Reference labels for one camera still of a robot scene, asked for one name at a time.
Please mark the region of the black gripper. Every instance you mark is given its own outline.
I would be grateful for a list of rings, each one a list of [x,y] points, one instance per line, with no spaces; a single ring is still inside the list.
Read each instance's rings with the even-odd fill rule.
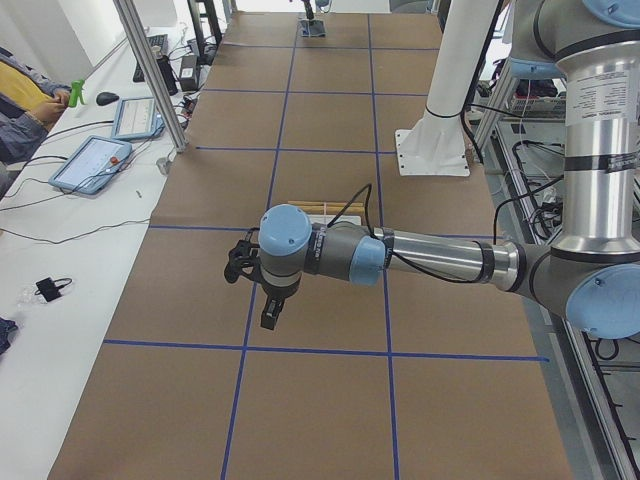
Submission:
[[[259,245],[249,240],[239,240],[228,253],[228,261],[224,269],[224,278],[230,283],[236,283],[240,277],[252,282],[261,282]],[[260,327],[273,331],[286,300],[268,296],[261,312]]]

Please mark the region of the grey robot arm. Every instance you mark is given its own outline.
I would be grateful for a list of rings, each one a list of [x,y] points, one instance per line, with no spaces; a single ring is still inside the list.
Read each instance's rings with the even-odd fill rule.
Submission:
[[[593,336],[639,331],[639,243],[632,234],[639,149],[639,5],[520,1],[512,65],[523,77],[565,77],[562,231],[550,245],[483,243],[312,222],[269,209],[229,252],[228,282],[260,284],[273,328],[303,274],[373,285],[386,269],[457,284],[491,283],[530,298]]]

